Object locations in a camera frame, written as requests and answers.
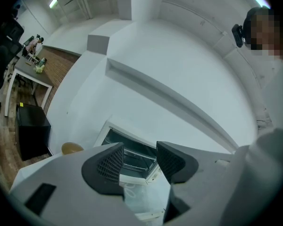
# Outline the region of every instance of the white desk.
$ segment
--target white desk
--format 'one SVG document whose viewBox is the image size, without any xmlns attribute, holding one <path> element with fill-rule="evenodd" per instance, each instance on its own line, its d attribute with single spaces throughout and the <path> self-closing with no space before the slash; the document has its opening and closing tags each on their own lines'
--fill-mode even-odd
<svg viewBox="0 0 283 226">
<path fill-rule="evenodd" d="M 47 98 L 49 96 L 49 93 L 52 89 L 53 84 L 50 81 L 50 79 L 48 78 L 45 71 L 43 71 L 42 73 L 36 73 L 33 70 L 34 65 L 29 66 L 29 65 L 26 64 L 26 62 L 29 62 L 29 61 L 24 57 L 20 57 L 18 62 L 15 64 L 15 69 L 14 69 L 13 75 L 10 79 L 9 87 L 8 87 L 8 93 L 6 95 L 5 112 L 4 112 L 5 116 L 8 116 L 8 106 L 9 106 L 10 93 L 11 93 L 11 89 L 13 87 L 13 83 L 14 83 L 14 80 L 15 80 L 15 77 L 16 77 L 17 74 L 20 74 L 20 75 L 22 75 L 22 76 L 24 76 L 24 77 L 26 77 L 26 78 L 34 81 L 34 82 L 37 82 L 38 84 L 46 86 L 48 88 L 46 93 L 45 93 L 45 96 L 43 98 L 42 104 L 41 104 L 42 109 L 44 109 L 45 103 L 46 103 Z"/>
</svg>

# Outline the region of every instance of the white wall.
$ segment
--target white wall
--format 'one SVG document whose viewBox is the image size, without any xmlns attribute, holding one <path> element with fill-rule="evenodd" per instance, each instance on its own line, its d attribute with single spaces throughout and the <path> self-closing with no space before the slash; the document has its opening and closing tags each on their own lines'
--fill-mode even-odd
<svg viewBox="0 0 283 226">
<path fill-rule="evenodd" d="M 281 62 L 264 54 L 255 55 L 245 46 L 236 48 L 231 32 L 234 24 L 243 24 L 247 12 L 255 6 L 259 5 L 254 0 L 163 0 L 159 18 L 194 33 L 211 45 L 246 89 L 258 125 L 269 126 L 261 89 L 281 68 Z"/>
<path fill-rule="evenodd" d="M 283 67 L 263 89 L 263 97 L 273 125 L 283 129 Z"/>
<path fill-rule="evenodd" d="M 77 142 L 86 149 L 93 147 L 104 123 L 113 116 L 117 118 L 115 121 L 119 118 L 120 126 L 125 130 L 138 131 L 138 136 L 154 144 L 156 141 L 169 141 L 226 153 L 207 135 L 152 101 L 150 98 L 155 95 L 154 92 L 121 73 L 110 71 L 107 75 L 109 77 L 104 77 L 95 89 L 90 88 L 94 79 L 89 78 L 74 98 L 67 115 L 76 118 L 68 134 L 69 141 Z M 167 104 L 163 97 L 156 96 L 161 103 Z"/>
<path fill-rule="evenodd" d="M 60 26 L 49 8 L 50 0 L 22 0 L 27 10 L 18 18 L 20 25 L 25 27 L 20 43 L 31 36 L 39 34 L 44 41 Z"/>
<path fill-rule="evenodd" d="M 239 145 L 257 136 L 256 119 L 239 79 L 209 46 L 164 21 L 141 25 L 134 43 L 111 59 L 154 78 L 217 122 Z"/>
<path fill-rule="evenodd" d="M 253 142 L 257 126 L 248 99 L 228 65 L 216 53 L 169 23 L 152 21 L 137 27 L 129 24 L 120 32 L 124 34 L 128 28 L 132 40 L 122 44 L 123 36 L 114 33 L 113 36 L 120 39 L 120 48 L 115 47 L 115 50 L 120 50 L 110 52 L 111 59 L 162 83 L 169 91 L 193 103 L 211 121 L 218 123 L 237 145 Z M 136 128 L 154 143 L 168 140 L 205 150 L 225 151 L 199 130 L 193 120 L 185 120 L 191 115 L 178 117 L 186 112 L 174 108 L 164 95 L 156 94 L 153 88 L 147 91 L 147 85 L 139 86 L 138 81 L 128 81 L 122 72 L 121 75 L 113 70 L 107 72 L 106 58 L 85 52 L 57 90 L 48 111 L 48 119 L 52 121 L 50 147 L 54 153 L 67 141 L 85 148 L 93 146 L 104 122 L 112 115 L 124 119 L 128 129 Z M 84 73 L 84 78 L 74 76 L 81 66 L 89 71 L 89 74 Z M 74 83 L 77 87 L 71 92 Z"/>
<path fill-rule="evenodd" d="M 63 6 L 65 14 L 62 12 L 61 9 L 59 9 L 56 13 L 59 14 L 61 18 L 59 19 L 61 24 L 68 24 L 72 22 L 77 22 L 81 20 L 86 20 L 83 12 L 80 10 L 79 6 L 77 5 L 76 0 L 73 0 L 72 2 L 68 3 L 67 5 Z"/>
<path fill-rule="evenodd" d="M 45 30 L 40 26 L 34 16 L 31 14 L 29 10 L 26 10 L 21 16 L 17 19 L 17 22 L 24 26 L 24 33 L 22 34 L 19 43 L 23 44 L 26 40 L 28 40 L 31 36 L 36 36 L 37 34 L 44 36 L 44 39 L 48 37 Z"/>
<path fill-rule="evenodd" d="M 115 18 L 117 18 L 117 15 L 101 15 L 89 20 L 83 19 L 64 24 L 43 44 L 81 55 L 87 50 L 88 34 Z"/>
<path fill-rule="evenodd" d="M 158 17 L 162 0 L 131 0 L 132 20 L 148 21 Z"/>
</svg>

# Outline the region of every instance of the table leg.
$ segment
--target table leg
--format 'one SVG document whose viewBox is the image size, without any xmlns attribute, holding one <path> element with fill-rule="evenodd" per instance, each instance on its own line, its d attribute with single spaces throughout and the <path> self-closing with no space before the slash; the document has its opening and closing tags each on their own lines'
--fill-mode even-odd
<svg viewBox="0 0 283 226">
<path fill-rule="evenodd" d="M 42 109 L 44 109 L 45 103 L 47 101 L 47 98 L 49 96 L 49 93 L 50 93 L 51 89 L 52 89 L 52 86 L 49 86 L 47 91 L 46 91 L 46 93 L 45 93 L 45 96 L 44 96 L 44 99 L 43 99 L 42 105 L 41 105 Z"/>
<path fill-rule="evenodd" d="M 17 69 L 14 70 L 12 77 L 10 78 L 9 81 L 9 86 L 8 86 L 8 93 L 6 94 L 6 99 L 5 99 L 5 111 L 4 111 L 4 116 L 8 116 L 8 106 L 9 106 L 9 98 L 10 98 L 10 93 L 11 89 L 13 87 L 13 83 L 15 80 L 17 74 Z"/>
<path fill-rule="evenodd" d="M 34 84 L 33 84 L 33 90 L 32 90 L 32 95 L 34 94 L 34 92 L 35 92 L 35 90 L 36 90 L 36 88 L 37 88 L 37 85 L 38 85 L 38 83 L 37 83 L 37 82 L 34 82 Z"/>
</svg>

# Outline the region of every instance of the black cabinet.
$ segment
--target black cabinet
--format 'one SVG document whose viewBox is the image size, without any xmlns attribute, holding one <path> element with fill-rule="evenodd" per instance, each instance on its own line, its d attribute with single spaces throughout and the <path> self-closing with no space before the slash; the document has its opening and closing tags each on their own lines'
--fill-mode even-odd
<svg viewBox="0 0 283 226">
<path fill-rule="evenodd" d="M 48 153 L 50 124 L 39 106 L 16 108 L 16 147 L 23 161 Z"/>
</svg>

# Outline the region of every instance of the black box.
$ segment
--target black box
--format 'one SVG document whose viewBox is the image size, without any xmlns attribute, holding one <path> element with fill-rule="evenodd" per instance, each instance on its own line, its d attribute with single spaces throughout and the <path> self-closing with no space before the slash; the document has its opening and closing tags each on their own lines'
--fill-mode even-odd
<svg viewBox="0 0 283 226">
<path fill-rule="evenodd" d="M 48 153 L 50 124 L 39 106 L 16 107 L 16 146 L 23 161 Z"/>
</svg>

